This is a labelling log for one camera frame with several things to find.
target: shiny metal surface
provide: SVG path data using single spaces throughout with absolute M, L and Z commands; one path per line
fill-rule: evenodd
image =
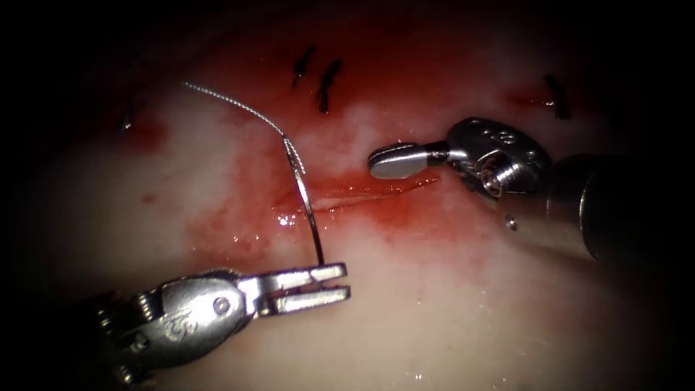
M 593 259 L 582 227 L 585 189 L 593 170 L 592 161 L 566 159 L 548 171 L 539 191 L 500 197 L 497 211 L 510 236 L 573 258 Z
M 471 117 L 454 125 L 445 141 L 396 143 L 372 152 L 371 176 L 402 179 L 448 164 L 472 191 L 497 200 L 503 193 L 533 193 L 552 161 L 533 139 L 501 122 Z
M 427 167 L 444 164 L 449 156 L 446 143 L 420 146 L 415 143 L 396 143 L 379 148 L 367 158 L 369 174 L 377 179 L 404 179 Z
M 350 298 L 349 286 L 322 283 L 348 275 L 345 264 L 242 277 L 215 269 L 165 282 L 118 305 L 99 309 L 125 384 L 150 370 L 190 363 L 259 317 L 293 314 Z
M 447 163 L 471 190 L 497 199 L 503 193 L 533 193 L 552 166 L 547 152 L 520 130 L 490 119 L 471 117 L 447 134 Z

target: screw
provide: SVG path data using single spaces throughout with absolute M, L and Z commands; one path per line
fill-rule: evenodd
M 483 182 L 483 188 L 493 197 L 500 197 L 502 195 L 502 186 L 500 181 L 495 177 L 495 175 L 489 171 L 484 170 L 480 173 L 480 181 Z
M 132 351 L 140 353 L 147 349 L 149 345 L 150 341 L 147 339 L 147 337 L 145 337 L 143 333 L 139 332 L 135 335 L 135 341 L 133 341 L 133 343 L 130 345 L 130 348 Z
M 227 300 L 227 298 L 216 298 L 212 303 L 212 307 L 215 309 L 215 314 L 222 316 L 229 311 L 231 305 L 229 304 L 229 300 Z
M 510 215 L 505 216 L 505 226 L 512 231 L 519 229 L 519 227 L 516 225 L 516 220 L 514 220 L 514 217 Z

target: black suture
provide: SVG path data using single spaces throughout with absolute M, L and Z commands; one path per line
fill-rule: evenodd
M 326 73 L 321 76 L 321 87 L 316 92 L 316 98 L 319 100 L 319 113 L 328 114 L 328 87 L 333 84 L 333 77 L 340 70 L 340 60 L 334 60 L 328 67 Z
M 311 55 L 316 51 L 316 45 L 309 46 L 309 49 L 295 63 L 295 79 L 292 81 L 292 88 L 297 86 L 299 79 L 306 73 L 306 65 L 309 63 Z
M 543 80 L 552 91 L 552 98 L 555 101 L 555 118 L 570 119 L 572 116 L 570 115 L 570 107 L 567 105 L 565 87 L 553 75 L 545 75 Z

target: red bleeding area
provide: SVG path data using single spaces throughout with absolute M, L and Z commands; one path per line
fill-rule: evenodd
M 222 32 L 214 44 L 198 51 L 185 79 L 259 110 L 296 143 L 311 140 L 300 154 L 307 166 L 305 180 L 327 253 L 327 243 L 340 240 L 341 224 L 360 216 L 371 222 L 370 227 L 383 235 L 394 252 L 407 254 L 422 242 L 442 243 L 432 246 L 442 251 L 461 243 L 485 248 L 489 238 L 476 230 L 476 220 L 489 219 L 490 212 L 477 200 L 466 199 L 470 194 L 463 186 L 462 206 L 442 208 L 437 186 L 445 168 L 428 170 L 410 180 L 375 180 L 366 171 L 366 156 L 355 159 L 357 153 L 366 153 L 359 148 L 366 142 L 358 128 L 372 129 L 370 148 L 397 140 L 431 142 L 463 116 L 479 114 L 486 106 L 479 106 L 477 94 L 493 88 L 500 108 L 511 109 L 511 117 L 537 109 L 552 116 L 554 108 L 547 106 L 552 94 L 543 81 L 543 75 L 552 70 L 541 70 L 537 79 L 522 88 L 495 84 L 493 71 L 479 58 L 479 49 L 493 43 L 480 33 L 485 26 L 477 26 L 483 22 L 476 18 L 464 23 L 458 17 L 452 22 L 451 15 L 444 12 L 393 16 L 376 11 L 358 17 L 342 13 L 314 16 L 301 29 L 293 25 L 296 21 L 280 14 L 260 25 L 249 22 Z M 279 30 L 291 33 L 278 39 Z M 447 41 L 442 37 L 455 38 Z M 292 66 L 313 43 L 318 50 L 293 90 Z M 316 90 L 321 75 L 335 59 L 342 61 L 342 68 L 329 89 L 330 114 L 320 114 Z M 452 80 L 466 88 L 451 88 Z M 208 96 L 201 99 L 208 99 L 210 105 L 222 104 Z M 359 114 L 352 118 L 355 103 L 377 112 L 370 113 L 368 122 Z M 246 122 L 261 124 L 242 109 L 227 107 L 228 123 L 220 123 L 221 131 L 239 131 Z M 155 108 L 150 99 L 136 113 L 132 127 L 118 142 L 124 151 L 158 154 L 166 147 L 167 129 L 154 115 Z M 445 110 L 451 113 L 449 117 L 431 115 Z M 186 239 L 193 255 L 192 270 L 232 266 L 256 272 L 315 263 L 311 233 L 287 159 L 277 134 L 269 128 L 263 132 L 238 138 L 242 148 L 229 159 L 227 190 L 219 203 L 191 212 Z M 274 253 L 277 243 L 289 250 Z M 453 266 L 462 264 L 468 272 L 479 274 L 485 261 L 484 254 L 475 253 Z

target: surgical needle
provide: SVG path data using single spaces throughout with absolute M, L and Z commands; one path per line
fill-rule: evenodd
M 295 149 L 294 145 L 290 141 L 290 139 L 285 135 L 285 133 L 280 130 L 277 125 L 275 125 L 270 119 L 268 119 L 266 116 L 263 114 L 257 112 L 256 110 L 252 109 L 249 106 L 246 106 L 245 104 L 229 98 L 227 96 L 224 96 L 222 94 L 216 93 L 214 91 L 211 91 L 207 88 L 200 87 L 198 85 L 189 83 L 189 82 L 184 82 L 183 85 L 185 87 L 191 88 L 195 91 L 205 93 L 206 95 L 210 95 L 214 98 L 221 99 L 223 101 L 226 101 L 228 103 L 231 103 L 237 107 L 240 107 L 241 109 L 246 110 L 247 112 L 250 112 L 251 114 L 255 115 L 262 121 L 264 121 L 266 124 L 270 125 L 273 129 L 275 129 L 278 134 L 282 137 L 282 144 L 285 146 L 285 153 L 287 154 L 287 159 L 290 161 L 290 167 L 292 168 L 292 172 L 295 175 L 295 181 L 297 183 L 297 188 L 299 190 L 299 194 L 302 198 L 302 202 L 304 204 L 304 209 L 306 210 L 306 216 L 307 220 L 309 221 L 309 226 L 311 227 L 311 234 L 313 236 L 313 244 L 316 249 L 316 257 L 319 260 L 319 265 L 322 266 L 326 262 L 324 260 L 324 252 L 323 248 L 321 247 L 321 240 L 319 239 L 319 229 L 316 227 L 316 219 L 314 218 L 313 211 L 311 210 L 311 203 L 309 202 L 309 195 L 306 191 L 306 186 L 304 185 L 304 181 L 302 179 L 302 174 L 306 174 L 306 171 L 304 170 L 304 165 L 302 164 L 302 160 L 299 157 L 299 153 L 297 152 L 297 149 Z

